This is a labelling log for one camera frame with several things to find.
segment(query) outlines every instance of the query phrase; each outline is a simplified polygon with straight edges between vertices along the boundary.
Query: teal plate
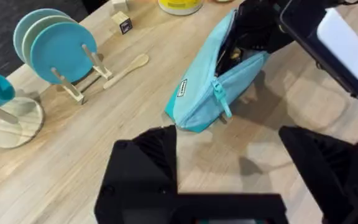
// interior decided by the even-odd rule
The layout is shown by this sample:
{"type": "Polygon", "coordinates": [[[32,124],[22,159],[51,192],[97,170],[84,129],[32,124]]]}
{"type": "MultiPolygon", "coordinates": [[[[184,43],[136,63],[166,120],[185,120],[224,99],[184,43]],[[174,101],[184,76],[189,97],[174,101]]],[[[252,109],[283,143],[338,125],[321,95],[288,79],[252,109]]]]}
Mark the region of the teal plate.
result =
{"type": "Polygon", "coordinates": [[[93,66],[82,49],[83,44],[91,52],[96,52],[96,41],[83,26],[72,22],[54,24],[35,38],[30,53],[31,66],[41,78],[50,83],[62,83],[51,72],[53,67],[69,82],[75,82],[83,78],[93,66]]]}
{"type": "Polygon", "coordinates": [[[13,33],[13,46],[15,48],[17,56],[19,56],[19,58],[23,62],[25,62],[22,53],[22,43],[23,43],[24,34],[27,32],[30,26],[32,26],[35,22],[47,16],[69,17],[64,12],[60,12],[59,10],[56,9],[38,9],[28,13],[17,23],[17,26],[13,33]]]}

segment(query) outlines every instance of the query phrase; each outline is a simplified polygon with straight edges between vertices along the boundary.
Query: table surface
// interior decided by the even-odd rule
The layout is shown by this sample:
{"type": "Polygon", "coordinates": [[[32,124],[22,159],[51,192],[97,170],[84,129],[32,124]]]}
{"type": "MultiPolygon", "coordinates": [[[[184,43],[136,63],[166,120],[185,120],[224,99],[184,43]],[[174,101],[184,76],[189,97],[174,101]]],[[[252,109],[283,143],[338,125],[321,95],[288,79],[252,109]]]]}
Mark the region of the table surface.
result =
{"type": "MultiPolygon", "coordinates": [[[[82,24],[113,72],[136,55],[150,62],[103,91],[98,80],[83,106],[23,65],[9,76],[21,95],[40,100],[44,128],[30,143],[0,149],[0,223],[96,223],[93,207],[117,139],[172,122],[165,104],[215,24],[240,1],[206,1],[191,16],[171,16],[156,2],[130,2],[134,29],[120,35],[106,4],[82,24]]],[[[340,12],[358,33],[358,6],[340,12]]],[[[321,212],[277,134],[300,125],[358,141],[358,101],[350,98],[297,44],[272,55],[231,105],[233,119],[201,134],[179,131],[181,192],[276,192],[291,223],[319,223],[321,212]]]]}

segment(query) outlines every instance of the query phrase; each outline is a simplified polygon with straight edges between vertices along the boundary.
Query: teal pencil case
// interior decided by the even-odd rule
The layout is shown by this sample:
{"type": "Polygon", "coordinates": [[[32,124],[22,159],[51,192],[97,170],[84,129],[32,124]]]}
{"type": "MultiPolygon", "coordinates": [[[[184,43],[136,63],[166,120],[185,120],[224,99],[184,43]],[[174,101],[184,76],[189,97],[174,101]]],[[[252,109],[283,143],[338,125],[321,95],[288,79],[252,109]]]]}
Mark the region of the teal pencil case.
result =
{"type": "Polygon", "coordinates": [[[269,57],[264,51],[253,52],[252,56],[216,76],[219,50],[231,30],[235,14],[231,11],[210,33],[165,108],[180,128],[199,133],[221,113],[231,117],[230,103],[252,83],[269,57]]]}

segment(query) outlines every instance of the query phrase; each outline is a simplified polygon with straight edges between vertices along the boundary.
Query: round wooden base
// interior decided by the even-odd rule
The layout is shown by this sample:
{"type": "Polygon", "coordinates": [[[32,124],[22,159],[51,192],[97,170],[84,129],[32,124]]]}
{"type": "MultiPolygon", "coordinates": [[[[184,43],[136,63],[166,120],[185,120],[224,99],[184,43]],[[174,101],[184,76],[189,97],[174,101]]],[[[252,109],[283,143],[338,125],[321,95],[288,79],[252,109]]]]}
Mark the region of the round wooden base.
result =
{"type": "Polygon", "coordinates": [[[38,134],[44,123],[42,107],[30,98],[14,98],[1,109],[19,120],[17,124],[11,124],[0,119],[0,148],[3,149],[12,149],[28,143],[38,134]]]}

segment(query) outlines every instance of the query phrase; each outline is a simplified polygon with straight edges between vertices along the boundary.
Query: zipper pull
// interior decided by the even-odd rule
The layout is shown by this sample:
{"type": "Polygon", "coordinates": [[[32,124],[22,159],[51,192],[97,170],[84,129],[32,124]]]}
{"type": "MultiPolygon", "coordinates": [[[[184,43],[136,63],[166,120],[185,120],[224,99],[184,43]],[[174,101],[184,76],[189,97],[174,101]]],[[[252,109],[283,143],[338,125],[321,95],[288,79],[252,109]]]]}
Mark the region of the zipper pull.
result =
{"type": "Polygon", "coordinates": [[[229,105],[226,101],[226,91],[224,90],[223,86],[221,83],[219,83],[217,78],[214,78],[212,80],[212,86],[214,88],[214,95],[216,97],[216,99],[218,100],[218,102],[220,102],[222,104],[223,110],[226,113],[226,116],[228,118],[231,118],[232,114],[231,114],[231,110],[229,108],[229,105]]]}

